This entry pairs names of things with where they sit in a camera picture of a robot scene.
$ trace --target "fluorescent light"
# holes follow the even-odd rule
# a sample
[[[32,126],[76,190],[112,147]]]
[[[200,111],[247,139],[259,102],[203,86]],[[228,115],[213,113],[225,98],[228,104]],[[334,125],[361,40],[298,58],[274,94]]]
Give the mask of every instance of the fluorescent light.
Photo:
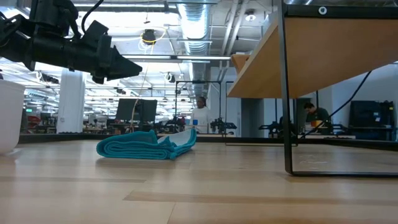
[[[256,19],[256,16],[255,15],[247,15],[246,16],[246,21],[248,21],[248,22],[251,22],[251,21],[253,21],[253,20],[255,20]]]
[[[177,56],[180,60],[231,60],[228,56],[193,56],[193,55],[180,55]]]
[[[76,7],[93,7],[94,4],[83,4],[83,3],[75,3],[74,4]],[[100,7],[164,7],[163,4],[134,4],[132,2],[131,4],[112,4],[112,3],[102,3]],[[170,5],[169,8],[175,9],[176,6]]]
[[[171,59],[168,55],[124,55],[127,59]]]

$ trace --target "teal towel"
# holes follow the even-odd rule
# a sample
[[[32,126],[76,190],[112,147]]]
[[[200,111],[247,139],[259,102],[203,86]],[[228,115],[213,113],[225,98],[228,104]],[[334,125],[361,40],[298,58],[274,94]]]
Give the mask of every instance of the teal towel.
[[[128,159],[175,159],[195,145],[197,133],[194,129],[185,134],[173,134],[158,142],[153,130],[136,131],[130,134],[112,136],[97,145],[97,153],[104,157]]]

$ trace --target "shelf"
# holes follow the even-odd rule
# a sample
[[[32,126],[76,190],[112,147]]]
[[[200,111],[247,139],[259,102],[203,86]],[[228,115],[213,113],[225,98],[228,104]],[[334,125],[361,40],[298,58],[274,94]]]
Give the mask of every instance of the shelf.
[[[390,13],[397,11],[386,10],[390,18],[286,16],[290,97],[298,98],[398,61],[398,20],[391,18]],[[239,73],[229,89],[229,97],[281,98],[276,20],[246,63],[239,62],[234,62]]]

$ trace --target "black metal frame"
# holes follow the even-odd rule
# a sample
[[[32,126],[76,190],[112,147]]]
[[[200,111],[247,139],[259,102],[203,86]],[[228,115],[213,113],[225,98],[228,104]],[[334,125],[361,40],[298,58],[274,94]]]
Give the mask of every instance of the black metal frame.
[[[226,81],[225,82],[225,123],[227,122],[226,120],[226,109],[227,109],[227,98],[228,98],[228,91],[227,91],[227,83],[234,83],[234,81]]]
[[[323,6],[286,5],[283,1],[277,2],[278,32],[279,32],[279,60],[280,81],[282,87],[282,106],[284,112],[284,154],[285,170],[291,175],[301,177],[342,176],[342,177],[398,177],[398,173],[391,172],[304,172],[294,171],[292,144],[290,138],[290,104],[289,104],[289,76],[287,73],[287,49],[285,39],[285,17],[321,17],[336,19],[398,19],[398,9],[394,7],[343,7],[325,6],[327,13],[320,14]]]
[[[206,83],[218,83],[218,86],[220,87],[220,91],[218,92],[218,117],[221,117],[221,81],[201,81],[201,80],[196,80],[196,81],[176,81],[175,82],[175,112],[174,115],[177,116],[177,97],[178,97],[178,84],[179,83],[192,83],[192,84],[206,84]]]
[[[319,91],[315,92],[315,97],[317,98],[317,108],[319,107]]]

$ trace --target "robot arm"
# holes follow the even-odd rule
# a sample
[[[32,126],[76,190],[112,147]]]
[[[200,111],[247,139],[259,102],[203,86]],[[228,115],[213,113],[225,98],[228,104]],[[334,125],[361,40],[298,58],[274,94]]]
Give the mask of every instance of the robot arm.
[[[142,68],[110,48],[108,28],[94,21],[81,36],[78,11],[70,0],[33,0],[30,18],[0,15],[0,56],[22,62],[34,70],[35,62],[69,70],[90,72],[93,81],[115,80],[138,75]],[[69,28],[74,37],[65,38]]]

